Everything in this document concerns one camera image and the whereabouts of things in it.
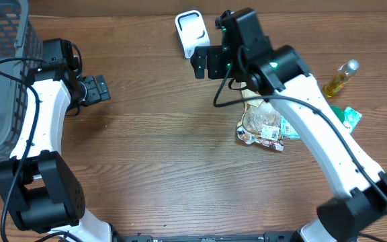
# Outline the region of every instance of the gray plastic basket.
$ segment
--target gray plastic basket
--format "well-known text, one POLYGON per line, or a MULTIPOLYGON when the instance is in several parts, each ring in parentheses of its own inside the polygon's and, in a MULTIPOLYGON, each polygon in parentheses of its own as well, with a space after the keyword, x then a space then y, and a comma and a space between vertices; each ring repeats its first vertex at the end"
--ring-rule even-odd
MULTIPOLYGON (((0 0, 0 60, 42 58, 42 42, 28 14, 27 0, 0 0)), ((36 65, 32 61, 13 61, 1 64, 0 70, 24 80, 28 69, 36 65)), ((27 101, 24 85, 0 76, 0 161, 8 160, 19 139, 27 101)))

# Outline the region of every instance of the white label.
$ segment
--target white label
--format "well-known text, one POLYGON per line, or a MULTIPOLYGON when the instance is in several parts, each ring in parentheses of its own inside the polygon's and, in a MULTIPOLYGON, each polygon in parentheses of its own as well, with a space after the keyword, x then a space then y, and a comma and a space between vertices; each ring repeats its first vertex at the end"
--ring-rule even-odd
POLYGON ((352 125, 351 125, 348 121, 344 121, 343 125, 344 125, 344 127, 346 127, 346 129, 347 129, 349 132, 352 132, 352 131, 353 131, 353 127, 352 127, 352 125))
POLYGON ((290 135, 290 125, 289 124, 285 125, 285 134, 290 135))
POLYGON ((279 127, 262 126, 261 138, 268 138, 270 140, 277 140, 279 138, 279 127))

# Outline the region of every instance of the wood grain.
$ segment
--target wood grain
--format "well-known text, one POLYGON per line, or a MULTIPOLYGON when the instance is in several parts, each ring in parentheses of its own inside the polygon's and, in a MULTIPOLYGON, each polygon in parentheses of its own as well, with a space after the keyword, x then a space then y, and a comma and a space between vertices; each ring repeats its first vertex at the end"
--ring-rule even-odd
MULTIPOLYGON (((320 85, 345 61, 360 70, 330 104, 363 114, 353 136, 387 171, 387 12, 273 13, 259 20, 275 47, 291 44, 320 85)), ((214 16, 205 16, 212 43, 214 16)), ((238 140, 243 105, 214 108, 219 81, 197 80, 173 16, 33 19, 45 40, 81 50, 112 99, 66 118, 62 152, 87 207, 123 235, 254 234, 297 229, 332 197, 300 140, 282 153, 238 140)), ((239 98, 224 91, 222 100, 239 98)), ((367 233, 387 240, 387 216, 367 233)), ((10 241, 40 237, 8 220, 10 241)))
POLYGON ((35 0, 30 6, 31 14, 60 17, 177 15, 193 9, 221 15, 244 7, 258 13, 387 11, 387 0, 35 0))

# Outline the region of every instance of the white object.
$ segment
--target white object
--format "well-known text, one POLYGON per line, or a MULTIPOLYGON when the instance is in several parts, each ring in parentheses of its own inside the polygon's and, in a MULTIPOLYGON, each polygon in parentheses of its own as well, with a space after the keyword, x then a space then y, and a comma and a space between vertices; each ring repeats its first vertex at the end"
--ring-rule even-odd
POLYGON ((110 228, 110 225, 96 218, 87 209, 85 210, 83 218, 80 218, 79 225, 74 227, 70 225, 57 227, 48 233, 51 234, 60 231, 67 231, 84 242, 110 242, 112 240, 112 229, 110 228))
MULTIPOLYGON (((40 112, 38 113, 37 127, 32 140, 30 152, 27 157, 38 156, 41 151, 58 151, 61 154, 60 142, 62 139, 62 127, 64 125, 65 112, 71 102, 70 93, 61 81, 53 79, 36 81, 32 87, 37 91, 40 99, 40 112)), ((35 115, 36 100, 31 89, 27 89, 28 106, 24 125, 21 128, 19 140, 12 150, 10 157, 21 159, 26 148, 26 141, 31 132, 35 115)))
POLYGON ((279 127, 268 125, 262 126, 261 138, 277 140, 279 138, 279 127))
POLYGON ((298 232, 304 242, 336 242, 318 218, 302 227, 298 232))
MULTIPOLYGON (((313 75, 308 77, 299 75, 284 85, 283 91, 274 91, 273 95, 294 97, 321 110, 340 132, 359 163, 364 167, 365 172, 374 182, 378 182, 380 180, 378 174, 383 169, 361 149, 333 113, 320 92, 317 80, 313 75)), ((350 198, 352 189, 359 188, 359 190, 364 191, 370 187, 365 177, 357 172, 357 167, 337 135, 319 115, 314 114, 310 108, 288 100, 271 99, 270 103, 288 119, 300 135, 302 141, 317 160, 336 198, 350 198)), ((299 233, 305 242, 336 241, 318 219, 302 227, 299 233)))
POLYGON ((206 25, 199 11, 180 13, 175 17, 175 27, 179 33, 185 58, 191 58, 196 46, 210 45, 206 25))

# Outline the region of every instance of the green led light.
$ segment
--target green led light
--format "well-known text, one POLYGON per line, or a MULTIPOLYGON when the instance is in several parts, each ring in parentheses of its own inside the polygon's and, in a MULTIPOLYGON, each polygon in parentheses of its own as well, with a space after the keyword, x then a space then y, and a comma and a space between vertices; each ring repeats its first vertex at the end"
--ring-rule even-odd
POLYGON ((273 68, 276 68, 279 64, 277 64, 277 63, 269 63, 269 65, 271 65, 271 67, 273 67, 273 68))

